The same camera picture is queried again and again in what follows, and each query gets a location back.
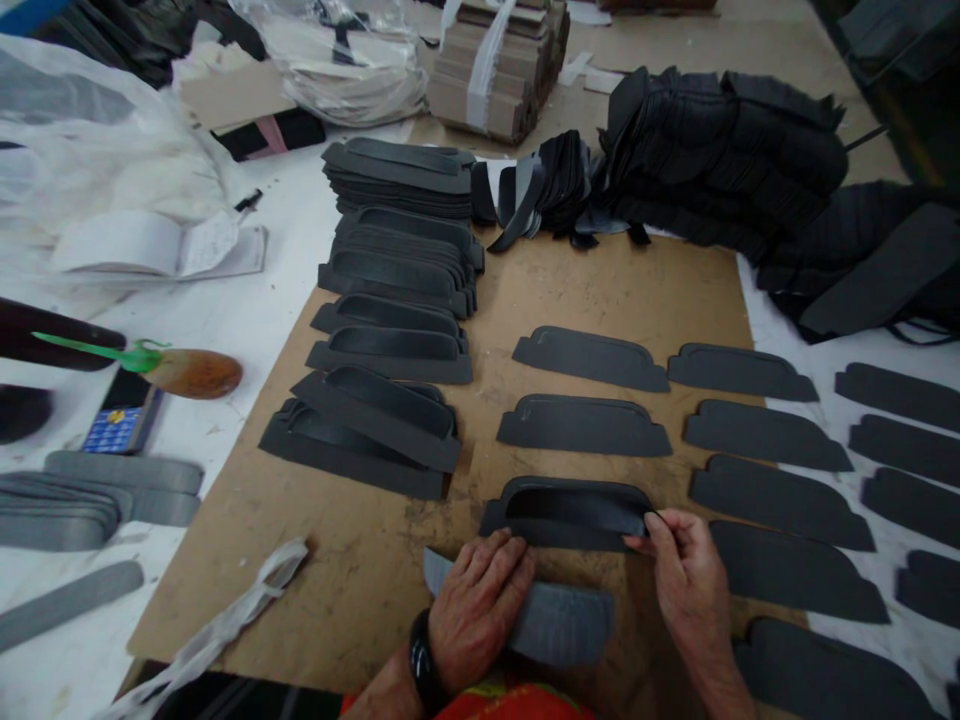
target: person's left hand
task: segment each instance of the person's left hand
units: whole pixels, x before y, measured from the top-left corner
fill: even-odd
[[[430,609],[430,651],[451,697],[483,680],[510,637],[537,563],[510,530],[463,546]]]

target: stack of gray strips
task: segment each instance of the stack of gray strips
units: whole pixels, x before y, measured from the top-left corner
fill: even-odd
[[[97,550],[131,520],[186,527],[202,477],[174,460],[51,453],[42,472],[0,475],[0,545]]]

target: white strap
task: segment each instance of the white strap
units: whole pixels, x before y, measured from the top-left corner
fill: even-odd
[[[517,0],[505,0],[497,10],[497,15],[487,28],[477,57],[473,61],[470,84],[467,85],[467,125],[481,133],[487,131],[487,108],[490,104],[490,89],[493,75],[497,69],[497,59],[503,46],[503,35],[507,31],[510,13]]]
[[[240,631],[257,619],[272,599],[283,595],[284,588],[306,555],[307,546],[303,538],[292,540],[274,550],[260,568],[253,586],[201,628],[180,649],[170,667],[95,715],[94,720],[152,718],[173,692],[200,677],[223,649],[236,640]]]

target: person's right hand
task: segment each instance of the person's right hand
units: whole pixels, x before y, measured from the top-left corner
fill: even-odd
[[[755,717],[733,659],[727,571],[702,519],[681,510],[644,515],[649,538],[624,537],[656,558],[657,599],[667,629],[714,718]]]

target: plastic bag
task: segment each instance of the plastic bag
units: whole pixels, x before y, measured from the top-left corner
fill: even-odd
[[[402,0],[230,0],[260,33],[285,94],[335,125],[372,127],[424,109],[427,76]]]
[[[52,246],[99,213],[196,222],[226,206],[213,161],[179,109],[81,53],[0,35],[0,240]]]

